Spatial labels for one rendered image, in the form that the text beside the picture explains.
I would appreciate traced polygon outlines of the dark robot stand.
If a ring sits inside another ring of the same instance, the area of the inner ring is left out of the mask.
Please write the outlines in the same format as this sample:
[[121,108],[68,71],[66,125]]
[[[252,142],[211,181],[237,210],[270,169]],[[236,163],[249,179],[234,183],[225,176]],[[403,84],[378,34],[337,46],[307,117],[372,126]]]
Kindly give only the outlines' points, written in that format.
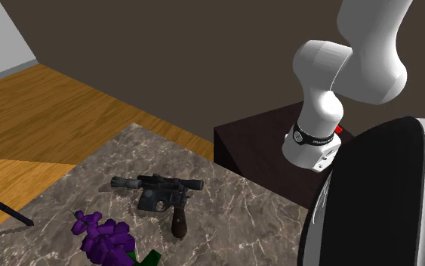
[[291,164],[282,145],[301,102],[214,127],[214,162],[311,209],[331,168],[314,172]]

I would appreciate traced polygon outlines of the black toy blaster pistol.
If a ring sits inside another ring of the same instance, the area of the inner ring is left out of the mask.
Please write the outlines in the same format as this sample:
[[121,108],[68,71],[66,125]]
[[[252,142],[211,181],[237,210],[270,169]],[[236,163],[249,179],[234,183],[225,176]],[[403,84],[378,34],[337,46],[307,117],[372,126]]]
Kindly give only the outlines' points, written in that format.
[[185,206],[189,190],[203,190],[204,181],[196,179],[166,178],[159,174],[151,176],[138,175],[136,178],[112,177],[112,187],[141,189],[137,208],[149,212],[165,212],[171,206],[174,214],[171,232],[174,237],[182,239],[187,234]]

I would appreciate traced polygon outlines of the purple flower with green stem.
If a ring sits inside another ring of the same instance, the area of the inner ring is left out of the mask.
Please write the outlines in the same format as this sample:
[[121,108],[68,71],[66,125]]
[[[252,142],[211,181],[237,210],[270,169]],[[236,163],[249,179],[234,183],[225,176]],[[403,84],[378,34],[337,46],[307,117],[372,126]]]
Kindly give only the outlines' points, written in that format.
[[137,259],[136,240],[130,235],[127,223],[117,222],[108,218],[100,224],[103,215],[94,212],[85,215],[83,211],[71,212],[76,218],[72,226],[72,233],[80,235],[86,233],[80,250],[87,259],[99,266],[158,266],[162,255],[152,249],[147,256]]

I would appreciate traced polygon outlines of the black pen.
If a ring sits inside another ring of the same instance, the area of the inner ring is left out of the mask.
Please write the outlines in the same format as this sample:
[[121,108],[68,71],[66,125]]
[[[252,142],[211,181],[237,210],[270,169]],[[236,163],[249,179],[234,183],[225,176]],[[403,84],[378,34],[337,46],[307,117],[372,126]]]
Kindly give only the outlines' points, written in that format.
[[33,226],[34,225],[33,220],[27,218],[24,215],[21,215],[19,212],[15,211],[14,209],[5,205],[2,202],[0,202],[0,210],[5,212],[6,214],[10,215],[11,217],[16,218],[18,221],[21,221],[26,226]]

